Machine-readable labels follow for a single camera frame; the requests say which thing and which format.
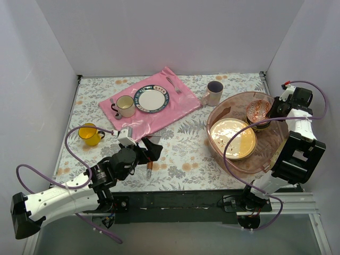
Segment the pink mug purple inside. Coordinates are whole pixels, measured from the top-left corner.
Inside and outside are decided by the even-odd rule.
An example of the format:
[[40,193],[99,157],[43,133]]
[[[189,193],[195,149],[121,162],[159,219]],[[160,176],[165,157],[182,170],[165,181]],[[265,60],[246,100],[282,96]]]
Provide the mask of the pink mug purple inside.
[[217,106],[223,94],[224,86],[218,81],[211,81],[200,100],[202,106]]

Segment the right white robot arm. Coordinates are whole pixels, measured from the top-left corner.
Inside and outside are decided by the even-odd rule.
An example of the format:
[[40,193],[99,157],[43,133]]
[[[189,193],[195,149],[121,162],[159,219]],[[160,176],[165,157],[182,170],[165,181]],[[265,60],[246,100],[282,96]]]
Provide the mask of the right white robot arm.
[[244,188],[240,204],[246,211],[262,208],[269,195],[288,184],[307,182],[326,150],[312,130],[312,91],[290,84],[282,87],[284,92],[275,97],[271,109],[251,120],[256,123],[279,117],[287,124],[288,136],[273,155],[270,170]]

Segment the yellow bottom plate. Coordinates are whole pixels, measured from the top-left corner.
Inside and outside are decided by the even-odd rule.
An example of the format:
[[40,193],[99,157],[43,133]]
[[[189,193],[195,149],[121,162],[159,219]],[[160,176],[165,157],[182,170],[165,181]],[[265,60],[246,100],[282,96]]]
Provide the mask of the yellow bottom plate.
[[[235,118],[224,118],[218,120],[211,128],[210,134],[218,149],[224,153],[225,147],[230,139],[239,130],[248,126],[246,122]],[[226,150],[226,158],[240,160],[250,156],[257,146],[257,137],[252,128],[240,133],[234,138]]]

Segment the dark patterned bowl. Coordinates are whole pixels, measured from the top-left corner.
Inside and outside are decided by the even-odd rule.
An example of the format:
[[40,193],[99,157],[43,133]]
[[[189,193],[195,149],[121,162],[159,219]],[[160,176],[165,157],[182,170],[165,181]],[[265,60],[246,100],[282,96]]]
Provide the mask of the dark patterned bowl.
[[255,126],[252,126],[251,128],[254,130],[254,132],[261,132],[263,130],[268,129],[269,126],[267,126],[267,125],[255,125]]

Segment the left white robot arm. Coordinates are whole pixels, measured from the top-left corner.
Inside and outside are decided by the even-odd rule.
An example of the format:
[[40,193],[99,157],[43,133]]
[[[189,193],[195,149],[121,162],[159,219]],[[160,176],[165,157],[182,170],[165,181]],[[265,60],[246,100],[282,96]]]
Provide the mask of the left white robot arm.
[[113,213],[117,202],[110,192],[117,181],[124,181],[134,174],[137,165],[155,162],[160,158],[163,146],[142,138],[144,147],[138,144],[123,146],[110,157],[64,183],[40,193],[12,197],[11,216],[17,240],[28,238],[47,224],[60,218],[82,213]]

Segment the red patterned small bowl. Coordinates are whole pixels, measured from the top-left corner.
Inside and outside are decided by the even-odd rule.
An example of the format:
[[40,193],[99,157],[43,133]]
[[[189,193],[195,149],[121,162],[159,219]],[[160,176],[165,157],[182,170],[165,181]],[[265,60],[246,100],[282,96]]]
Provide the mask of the red patterned small bowl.
[[252,123],[267,120],[272,104],[266,100],[252,101],[246,108],[246,119]]

